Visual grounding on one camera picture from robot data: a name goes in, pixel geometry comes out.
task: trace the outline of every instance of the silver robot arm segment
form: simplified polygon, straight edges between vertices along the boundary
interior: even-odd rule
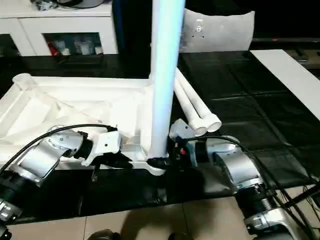
[[[239,146],[222,140],[209,138],[206,141],[208,157],[219,165],[228,176],[235,199],[244,215],[244,223],[250,234],[266,239],[307,240],[302,228],[281,207],[278,207],[274,191],[267,190],[255,163]],[[287,230],[277,235],[280,229]]]

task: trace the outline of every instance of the white plastic tray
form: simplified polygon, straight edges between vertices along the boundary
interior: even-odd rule
[[[19,74],[0,99],[0,165],[55,125],[89,123],[117,127],[124,144],[141,144],[144,154],[137,160],[145,162],[151,139],[152,100],[149,79]],[[90,139],[105,129],[84,127],[77,131],[87,132]],[[134,153],[127,154],[135,158]],[[79,168],[83,168],[79,160],[64,157],[58,167]]]

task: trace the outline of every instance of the white pvc pipe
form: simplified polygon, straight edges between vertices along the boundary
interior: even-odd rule
[[[185,0],[152,1],[151,79],[154,82],[149,158],[167,156]]]
[[[200,118],[206,122],[207,131],[210,133],[217,131],[222,125],[220,119],[209,110],[207,105],[199,97],[197,92],[193,89],[178,68],[176,68],[176,79],[181,84],[184,92],[188,96]]]
[[[206,123],[199,117],[179,81],[174,81],[174,93],[178,98],[189,126],[195,131],[195,136],[198,137],[205,134],[207,132]]]

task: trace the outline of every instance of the dark background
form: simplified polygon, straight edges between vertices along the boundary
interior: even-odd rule
[[[210,16],[240,15],[255,11],[252,48],[265,45],[262,39],[271,43],[273,41],[278,46],[274,39],[283,38],[290,38],[286,40],[287,44],[296,44],[298,41],[314,47],[315,42],[318,45],[317,38],[320,38],[317,27],[318,0],[186,0],[185,7]],[[120,51],[150,51],[152,0],[114,0],[113,15]]]

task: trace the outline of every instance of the vertical white pole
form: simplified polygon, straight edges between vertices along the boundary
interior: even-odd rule
[[[152,1],[151,74],[154,82],[149,158],[165,157],[185,0]]]

